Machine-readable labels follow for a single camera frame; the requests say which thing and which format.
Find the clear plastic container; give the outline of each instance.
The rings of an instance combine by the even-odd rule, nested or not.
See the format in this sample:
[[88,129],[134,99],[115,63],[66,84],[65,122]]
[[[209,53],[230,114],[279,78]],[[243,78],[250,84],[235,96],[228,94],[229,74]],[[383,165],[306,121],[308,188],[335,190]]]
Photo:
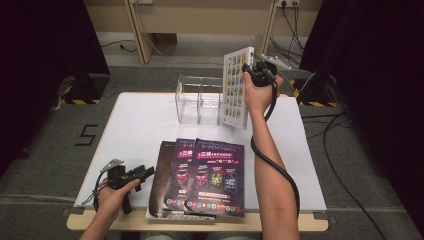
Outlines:
[[220,125],[222,78],[180,76],[175,103],[180,123]]

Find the white table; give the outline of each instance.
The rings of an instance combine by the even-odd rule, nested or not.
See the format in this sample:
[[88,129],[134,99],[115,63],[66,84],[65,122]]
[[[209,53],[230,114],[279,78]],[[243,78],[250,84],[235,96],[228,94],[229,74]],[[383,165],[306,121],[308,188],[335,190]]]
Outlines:
[[[299,228],[301,231],[324,231],[326,219],[315,219],[313,212],[325,212],[326,205],[307,145],[303,123],[295,98],[280,97],[268,121],[274,141],[284,160],[287,171],[296,181],[300,193]],[[254,154],[250,149],[252,129],[236,129],[229,126],[180,124],[177,119],[174,94],[171,93],[122,93],[109,118],[87,175],[81,186],[76,206],[87,199],[94,188],[100,169],[112,159],[120,159],[127,170],[141,164],[146,168],[156,166],[160,143],[176,138],[203,138],[245,145],[245,219],[228,222],[218,218],[207,226],[184,224],[155,224],[146,220],[143,213],[148,206],[153,177],[142,184],[142,190],[130,195],[131,205],[137,211],[121,214],[111,229],[116,230],[169,230],[178,231],[261,231],[258,200],[254,183]],[[85,229],[94,216],[94,210],[84,214],[71,214],[70,229]]]

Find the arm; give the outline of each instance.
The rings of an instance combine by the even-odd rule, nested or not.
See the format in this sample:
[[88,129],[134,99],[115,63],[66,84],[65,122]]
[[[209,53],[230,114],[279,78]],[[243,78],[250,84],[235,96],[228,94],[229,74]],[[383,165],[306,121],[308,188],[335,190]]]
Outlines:
[[136,179],[118,190],[105,186],[99,192],[99,209],[80,240],[103,240],[113,221],[118,217],[125,194],[138,184],[140,180]]
[[[243,77],[255,145],[265,156],[285,169],[264,118],[264,113],[271,103],[271,86],[256,87],[247,72]],[[283,79],[277,77],[279,86],[282,82]],[[255,156],[255,184],[264,239],[300,239],[292,186],[277,170],[258,156]]]

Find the black curtain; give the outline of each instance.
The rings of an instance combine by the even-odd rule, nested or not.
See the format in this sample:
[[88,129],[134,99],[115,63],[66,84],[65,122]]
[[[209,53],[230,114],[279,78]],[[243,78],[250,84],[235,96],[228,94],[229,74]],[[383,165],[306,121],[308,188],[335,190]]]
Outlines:
[[[300,67],[337,78],[373,160],[424,236],[424,2],[351,3],[323,1]],[[341,29],[344,16],[354,24]]]
[[83,1],[0,3],[0,174],[40,127],[64,78],[109,75]]

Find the pamphlet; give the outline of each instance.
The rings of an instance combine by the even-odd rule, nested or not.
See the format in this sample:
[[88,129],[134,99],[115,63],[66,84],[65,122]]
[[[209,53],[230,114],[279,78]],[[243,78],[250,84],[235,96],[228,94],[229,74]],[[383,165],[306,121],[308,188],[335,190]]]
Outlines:
[[164,205],[168,210],[183,210],[187,193],[189,166],[194,140],[178,138],[175,142]]
[[244,63],[253,67],[254,48],[247,47],[224,56],[223,102],[221,120],[236,127],[247,127],[247,107],[244,101],[245,84],[242,66]]
[[159,220],[215,220],[214,216],[187,214],[184,211],[167,210],[167,206],[164,204],[164,198],[165,194],[168,192],[168,181],[174,149],[175,142],[163,141],[161,143],[146,217]]
[[185,210],[244,217],[244,145],[197,139]]

